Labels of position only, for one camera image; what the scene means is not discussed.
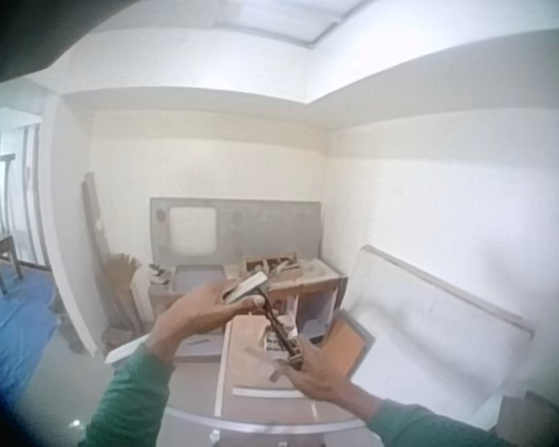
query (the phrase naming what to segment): green shirt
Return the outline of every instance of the green shirt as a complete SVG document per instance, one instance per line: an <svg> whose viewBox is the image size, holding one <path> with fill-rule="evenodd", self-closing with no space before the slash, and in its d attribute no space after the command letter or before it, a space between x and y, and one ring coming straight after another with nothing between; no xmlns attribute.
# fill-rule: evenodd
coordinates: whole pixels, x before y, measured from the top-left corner
<svg viewBox="0 0 559 447"><path fill-rule="evenodd" d="M144 347L130 356L105 390L81 447L151 447L157 442L173 366ZM418 405L384 400L367 424L386 447L509 446L495 435L431 413Z"/></svg>

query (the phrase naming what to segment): person's left hand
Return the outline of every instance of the person's left hand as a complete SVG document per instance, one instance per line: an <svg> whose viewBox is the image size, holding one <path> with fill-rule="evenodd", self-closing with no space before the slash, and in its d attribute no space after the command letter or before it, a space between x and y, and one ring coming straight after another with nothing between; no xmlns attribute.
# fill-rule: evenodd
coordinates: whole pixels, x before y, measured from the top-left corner
<svg viewBox="0 0 559 447"><path fill-rule="evenodd" d="M212 331L234 316L246 314L263 305L264 298L254 295L227 305L222 295L232 283L205 284L193 289L164 312L156 321L147 349L164 360L171 360L184 338Z"/></svg>

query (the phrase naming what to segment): white board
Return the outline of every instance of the white board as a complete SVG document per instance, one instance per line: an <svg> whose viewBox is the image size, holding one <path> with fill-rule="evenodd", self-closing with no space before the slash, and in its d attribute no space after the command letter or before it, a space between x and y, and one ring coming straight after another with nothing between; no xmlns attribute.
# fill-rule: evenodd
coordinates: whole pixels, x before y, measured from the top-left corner
<svg viewBox="0 0 559 447"><path fill-rule="evenodd" d="M343 307L375 338L355 383L468 423L531 347L516 316L368 246Z"/></svg>

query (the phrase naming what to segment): blue floor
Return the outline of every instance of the blue floor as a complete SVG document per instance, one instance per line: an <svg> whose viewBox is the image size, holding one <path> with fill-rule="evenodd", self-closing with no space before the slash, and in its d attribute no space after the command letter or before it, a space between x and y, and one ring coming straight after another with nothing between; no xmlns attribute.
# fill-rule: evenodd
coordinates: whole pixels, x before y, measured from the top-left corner
<svg viewBox="0 0 559 447"><path fill-rule="evenodd" d="M23 393L56 329L49 309L54 285L46 273L23 269L19 280L10 265L1 266L8 294L0 293L0 396L13 406Z"/></svg>

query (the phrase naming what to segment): gray panel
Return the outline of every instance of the gray panel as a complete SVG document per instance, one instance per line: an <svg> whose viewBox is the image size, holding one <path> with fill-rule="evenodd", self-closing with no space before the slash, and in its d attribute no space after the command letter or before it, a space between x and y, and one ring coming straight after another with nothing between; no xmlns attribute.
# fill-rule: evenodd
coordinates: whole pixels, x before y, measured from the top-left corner
<svg viewBox="0 0 559 447"><path fill-rule="evenodd" d="M208 255L173 252L170 209L214 208L217 247ZM303 259L319 256L320 202L152 197L151 248L156 264L234 264L244 255L295 251Z"/></svg>

